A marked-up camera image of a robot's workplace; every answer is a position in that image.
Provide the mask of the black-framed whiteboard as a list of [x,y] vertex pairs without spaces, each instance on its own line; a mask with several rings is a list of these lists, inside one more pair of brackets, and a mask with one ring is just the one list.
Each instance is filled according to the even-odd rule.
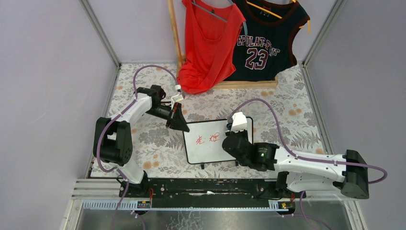
[[226,119],[190,122],[189,132],[183,132],[186,158],[189,164],[203,165],[207,163],[234,161],[222,148],[226,138]]

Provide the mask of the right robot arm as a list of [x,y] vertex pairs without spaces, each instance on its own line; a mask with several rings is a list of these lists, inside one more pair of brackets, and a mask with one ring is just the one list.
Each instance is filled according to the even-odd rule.
[[227,131],[222,148],[241,166],[277,173],[277,190],[329,191],[353,199],[369,198],[368,168],[355,150],[321,156],[300,151],[290,153],[276,144],[249,142],[247,131]]

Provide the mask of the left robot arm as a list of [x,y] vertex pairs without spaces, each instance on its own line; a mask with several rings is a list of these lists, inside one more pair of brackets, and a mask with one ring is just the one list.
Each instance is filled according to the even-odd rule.
[[190,131],[181,111],[183,92],[179,85],[175,88],[177,94],[171,97],[170,105],[162,103],[166,93],[161,86],[139,87],[122,111],[111,117],[98,118],[95,125],[93,155],[103,172],[116,170],[131,184],[143,183],[147,175],[132,156],[131,129],[145,114],[165,120],[166,128],[182,132]]

